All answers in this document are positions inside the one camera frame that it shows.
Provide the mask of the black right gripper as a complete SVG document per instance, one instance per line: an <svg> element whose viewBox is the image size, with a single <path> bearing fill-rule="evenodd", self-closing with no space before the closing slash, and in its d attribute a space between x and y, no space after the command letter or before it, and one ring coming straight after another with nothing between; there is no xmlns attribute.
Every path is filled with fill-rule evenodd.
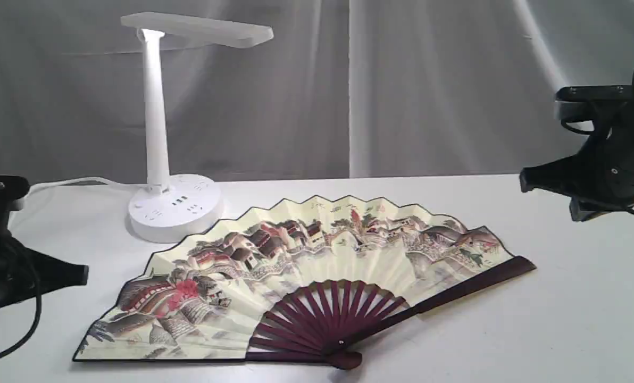
<svg viewBox="0 0 634 383"><path fill-rule="evenodd" d="M526 167L519 174L521 191L534 189L570 197L571 220L594 220L634 206L634 101L599 114L596 152L582 152Z"/></svg>

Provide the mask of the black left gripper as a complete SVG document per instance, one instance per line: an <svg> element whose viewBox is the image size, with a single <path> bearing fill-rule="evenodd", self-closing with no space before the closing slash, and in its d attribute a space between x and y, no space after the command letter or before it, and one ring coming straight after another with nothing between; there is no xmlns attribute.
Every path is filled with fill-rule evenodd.
<svg viewBox="0 0 634 383"><path fill-rule="evenodd" d="M89 266L30 250L0 237L0 309L58 289L88 284Z"/></svg>

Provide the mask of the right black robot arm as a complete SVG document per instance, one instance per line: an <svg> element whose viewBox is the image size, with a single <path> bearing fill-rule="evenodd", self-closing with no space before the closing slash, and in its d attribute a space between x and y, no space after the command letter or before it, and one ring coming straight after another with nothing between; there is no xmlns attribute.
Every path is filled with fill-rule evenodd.
<svg viewBox="0 0 634 383"><path fill-rule="evenodd" d="M634 216L634 70L629 85L559 89L554 115L587 139L574 155L523 168L521 191L567 196L575 222L611 212Z"/></svg>

